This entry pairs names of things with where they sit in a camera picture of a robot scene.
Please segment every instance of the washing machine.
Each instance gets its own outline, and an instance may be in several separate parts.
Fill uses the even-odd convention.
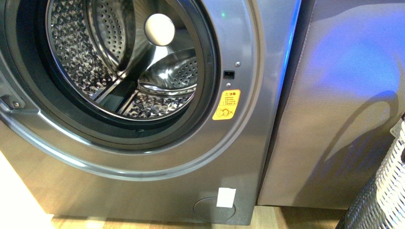
[[[0,150],[57,216],[248,225],[299,0],[2,0]]]

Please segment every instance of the stainless steel drum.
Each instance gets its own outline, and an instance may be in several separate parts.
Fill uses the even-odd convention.
[[[198,68],[184,24],[161,12],[169,8],[164,0],[50,1],[48,43],[62,76],[88,103],[115,117],[150,121],[178,113],[193,98]],[[153,29],[145,34],[154,16],[176,29],[165,46],[148,40]],[[113,94],[121,96],[108,105]]]

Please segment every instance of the silver panel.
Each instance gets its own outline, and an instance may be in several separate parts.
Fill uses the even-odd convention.
[[[258,203],[345,209],[405,111],[405,4],[311,2]]]

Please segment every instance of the circular panel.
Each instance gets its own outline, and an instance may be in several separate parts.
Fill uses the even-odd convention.
[[[235,215],[235,205],[232,208],[221,208],[216,206],[216,202],[216,197],[199,200],[193,207],[194,214],[208,222],[223,222]]]

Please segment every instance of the white sticker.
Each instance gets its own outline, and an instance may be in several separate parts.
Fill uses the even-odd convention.
[[[393,128],[390,129],[390,133],[394,136],[397,137],[399,135],[399,132],[401,131],[401,123],[402,123],[402,118],[399,119],[399,121],[393,126]]]
[[[234,206],[236,189],[220,187],[218,189],[217,207],[232,208]]]

